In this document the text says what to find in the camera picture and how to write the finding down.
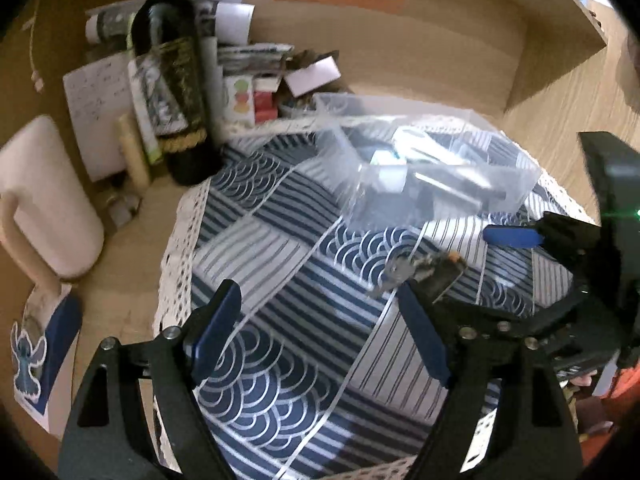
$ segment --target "bottle label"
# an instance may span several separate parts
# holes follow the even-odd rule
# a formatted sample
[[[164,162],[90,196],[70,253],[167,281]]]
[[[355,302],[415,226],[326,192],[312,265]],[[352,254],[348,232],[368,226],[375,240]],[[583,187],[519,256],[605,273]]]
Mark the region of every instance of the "bottle label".
[[[164,43],[136,58],[134,79],[151,129],[163,152],[183,152],[204,142],[202,96],[191,38]]]

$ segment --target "card with colored circles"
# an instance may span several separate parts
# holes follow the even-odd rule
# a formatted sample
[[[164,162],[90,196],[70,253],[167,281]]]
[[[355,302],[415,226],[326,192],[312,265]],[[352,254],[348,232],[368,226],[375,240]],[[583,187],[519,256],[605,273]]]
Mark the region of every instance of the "card with colored circles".
[[[223,117],[230,123],[255,126],[254,82],[250,75],[225,77]]]

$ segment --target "wooden handle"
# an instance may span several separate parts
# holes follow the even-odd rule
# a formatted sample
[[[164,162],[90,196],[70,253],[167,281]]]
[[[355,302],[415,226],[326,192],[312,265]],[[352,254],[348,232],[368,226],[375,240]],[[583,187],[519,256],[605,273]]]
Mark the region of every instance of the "wooden handle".
[[[48,296],[57,298],[62,293],[62,285],[33,248],[30,241],[15,223],[18,209],[18,197],[14,192],[6,191],[0,196],[0,243],[31,281]]]

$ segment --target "hanging cord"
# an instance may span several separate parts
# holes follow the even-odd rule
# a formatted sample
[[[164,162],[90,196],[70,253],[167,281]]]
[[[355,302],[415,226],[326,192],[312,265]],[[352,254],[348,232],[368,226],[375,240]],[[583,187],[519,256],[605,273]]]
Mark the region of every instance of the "hanging cord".
[[[33,87],[36,92],[41,94],[44,92],[44,79],[41,78],[40,73],[36,69],[36,64],[33,61],[33,34],[36,29],[36,20],[38,19],[38,8],[40,7],[40,0],[35,0],[33,7],[33,16],[28,19],[22,26],[22,30],[30,28],[29,33],[29,64],[31,65],[31,80],[33,81]]]

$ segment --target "plastic container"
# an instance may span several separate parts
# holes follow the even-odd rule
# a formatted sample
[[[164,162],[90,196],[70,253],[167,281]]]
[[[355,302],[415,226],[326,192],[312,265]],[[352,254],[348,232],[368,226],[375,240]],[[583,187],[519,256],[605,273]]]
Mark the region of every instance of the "plastic container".
[[[316,94],[318,152],[350,229],[515,212],[542,170],[472,110]]]

